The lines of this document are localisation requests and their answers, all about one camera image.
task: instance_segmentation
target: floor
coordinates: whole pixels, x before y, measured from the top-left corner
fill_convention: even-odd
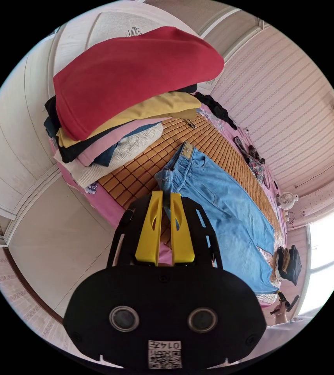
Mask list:
[[[63,178],[28,210],[9,249],[36,293],[64,316],[75,288],[106,267],[114,230]]]

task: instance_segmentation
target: bed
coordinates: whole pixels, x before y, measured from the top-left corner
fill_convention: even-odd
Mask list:
[[[158,189],[154,174],[166,165],[184,141],[189,141],[236,179],[247,191],[275,230],[274,250],[279,246],[285,246],[285,223],[282,220],[282,212],[275,202],[276,192],[272,188],[276,190],[276,187],[270,172],[266,170],[266,179],[270,187],[269,193],[266,194],[264,190],[268,189],[259,184],[232,141],[235,135],[239,135],[245,145],[249,145],[249,137],[246,133],[240,128],[233,130],[226,122],[216,119],[205,105],[202,106],[192,123],[195,129],[183,119],[164,121],[163,134],[156,142],[123,167],[99,179],[90,191],[80,188],[64,167],[59,165],[59,168],[65,181],[81,191],[91,205],[115,228],[124,210],[132,201]],[[164,214],[161,242],[165,244],[165,247],[162,245],[161,251],[168,251],[170,239],[169,220]],[[274,269],[275,256],[262,249],[259,250]],[[275,272],[272,273],[271,283],[280,286]],[[263,306],[272,304],[276,299],[276,295],[258,295],[257,297]]]
[[[130,30],[136,30],[139,34],[164,25],[176,26],[197,36],[188,25],[169,13],[149,5],[140,7],[127,1],[98,7],[71,20],[58,31],[50,52],[50,97],[54,95],[52,77],[93,44],[128,35]],[[199,83],[198,91],[209,94],[219,78],[220,75],[210,82]],[[251,144],[248,135],[240,128],[235,131],[229,124],[218,120],[205,105],[202,105],[192,121],[196,125],[195,129],[182,119],[166,120],[163,123],[164,132],[157,142],[134,160],[99,179],[98,183],[89,189],[79,187],[60,164],[59,168],[65,181],[84,194],[91,205],[116,228],[124,210],[133,200],[157,189],[154,174],[167,163],[179,145],[188,140],[231,174],[249,193],[275,230],[275,250],[278,246],[285,246],[285,222],[275,202],[278,191],[270,171],[266,168],[266,179],[270,187],[267,189],[258,183],[232,141],[233,137],[240,136],[244,146],[248,146]],[[164,217],[161,241],[165,245],[161,246],[162,252],[168,250],[169,233],[169,222],[167,217]],[[262,249],[260,252],[274,269],[275,257]],[[271,282],[279,286],[274,272]],[[268,306],[276,300],[276,295],[257,297],[263,306]]]

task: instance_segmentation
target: bamboo sleeping mat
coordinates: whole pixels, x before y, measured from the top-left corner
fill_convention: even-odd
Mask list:
[[[163,134],[155,143],[123,167],[102,177],[99,183],[119,205],[127,209],[136,198],[158,190],[154,174],[167,164],[184,141],[188,141],[229,173],[247,191],[275,230],[274,248],[276,251],[279,246],[284,245],[280,224],[268,198],[244,158],[204,117],[197,115],[192,122],[196,125],[195,129],[182,119],[164,121]],[[163,213],[161,241],[169,244],[170,237],[169,220]],[[261,253],[274,269],[275,257],[263,250]],[[277,285],[275,272],[272,274],[271,282]]]

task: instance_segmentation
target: screw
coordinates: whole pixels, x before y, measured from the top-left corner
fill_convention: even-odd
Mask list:
[[[254,344],[254,341],[256,340],[257,338],[257,335],[250,335],[246,340],[245,340],[245,344],[247,346],[252,346]]]
[[[82,342],[82,336],[77,332],[73,332],[72,333],[72,340],[80,343],[80,342]]]
[[[165,282],[169,282],[169,281],[170,281],[170,277],[167,276],[167,275],[159,275],[159,276],[158,276],[158,280],[159,280],[160,282],[165,283]]]

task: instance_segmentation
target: small fan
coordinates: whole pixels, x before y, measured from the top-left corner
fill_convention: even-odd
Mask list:
[[[285,192],[282,195],[276,195],[277,205],[283,210],[289,210],[298,201],[298,195]]]

